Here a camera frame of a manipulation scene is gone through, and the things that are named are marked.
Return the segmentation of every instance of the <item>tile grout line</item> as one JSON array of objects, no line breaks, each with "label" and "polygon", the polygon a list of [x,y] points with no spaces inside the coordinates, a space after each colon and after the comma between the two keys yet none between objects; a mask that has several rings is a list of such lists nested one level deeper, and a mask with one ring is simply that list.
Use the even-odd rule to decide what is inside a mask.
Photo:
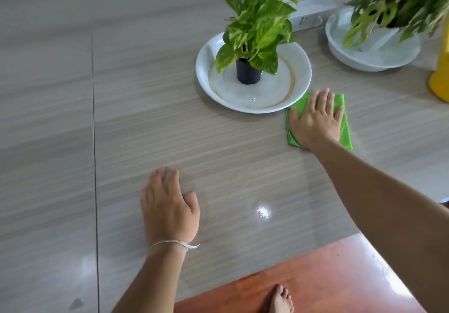
[{"label": "tile grout line", "polygon": [[97,156],[95,154],[95,99],[93,90],[93,34],[90,32],[90,60],[92,76],[92,129],[93,129],[93,179],[95,186],[95,245],[97,254],[97,306],[100,313],[100,274],[98,270],[98,210],[97,210]]}]

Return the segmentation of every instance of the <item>white extension socket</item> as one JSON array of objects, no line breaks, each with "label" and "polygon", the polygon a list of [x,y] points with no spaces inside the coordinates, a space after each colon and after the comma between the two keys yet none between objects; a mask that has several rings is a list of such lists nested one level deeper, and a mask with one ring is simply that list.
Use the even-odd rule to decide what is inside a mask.
[{"label": "white extension socket", "polygon": [[337,7],[333,0],[298,0],[298,5],[285,2],[296,9],[289,17],[293,32],[322,25],[323,18],[319,14]]}]

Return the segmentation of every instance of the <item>black plant pot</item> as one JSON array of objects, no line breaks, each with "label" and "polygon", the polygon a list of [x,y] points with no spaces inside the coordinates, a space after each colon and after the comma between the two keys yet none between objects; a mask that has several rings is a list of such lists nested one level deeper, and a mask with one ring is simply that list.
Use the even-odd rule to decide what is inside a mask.
[{"label": "black plant pot", "polygon": [[262,71],[250,65],[247,59],[237,60],[237,80],[245,85],[253,85],[261,79]]}]

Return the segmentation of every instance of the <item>microfiber cloth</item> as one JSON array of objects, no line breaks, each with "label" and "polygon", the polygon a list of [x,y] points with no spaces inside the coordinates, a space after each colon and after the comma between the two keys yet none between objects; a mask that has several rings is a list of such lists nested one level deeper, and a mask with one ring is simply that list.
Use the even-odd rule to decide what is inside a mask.
[{"label": "microfiber cloth", "polygon": [[[307,100],[310,97],[311,93],[306,92],[298,101],[296,101],[292,106],[295,106],[298,109],[298,114],[301,117],[303,114]],[[334,100],[334,114],[337,111],[338,107],[340,105],[344,106],[344,96],[343,94],[336,94],[335,100]],[[288,137],[288,143],[293,146],[302,147],[296,139],[293,137],[293,135],[290,132],[290,129],[288,128],[288,111],[290,110],[290,107],[287,108],[285,111],[286,118],[287,118],[287,137]],[[349,133],[349,126],[348,126],[348,118],[346,117],[346,109],[343,113],[343,121],[341,123],[341,129],[340,129],[340,144],[347,148],[348,150],[352,150],[352,142],[351,142],[351,134]]]}]

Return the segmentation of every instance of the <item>white saucer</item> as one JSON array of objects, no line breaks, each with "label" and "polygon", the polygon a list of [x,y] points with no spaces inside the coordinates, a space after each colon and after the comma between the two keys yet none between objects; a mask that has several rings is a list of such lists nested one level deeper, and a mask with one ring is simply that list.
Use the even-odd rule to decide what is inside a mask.
[{"label": "white saucer", "polygon": [[237,80],[236,66],[217,73],[215,57],[224,44],[223,33],[211,38],[200,50],[196,74],[204,91],[216,102],[245,113],[271,113],[295,103],[307,90],[311,80],[311,65],[297,43],[278,46],[278,72],[262,73],[255,85]]},{"label": "white saucer", "polygon": [[365,72],[380,72],[397,68],[412,62],[421,49],[419,36],[415,35],[399,43],[401,32],[394,34],[376,51],[361,51],[358,46],[343,47],[343,38],[351,23],[339,23],[339,16],[352,14],[352,8],[343,9],[340,14],[333,14],[326,23],[326,36],[331,53],[344,64]]}]

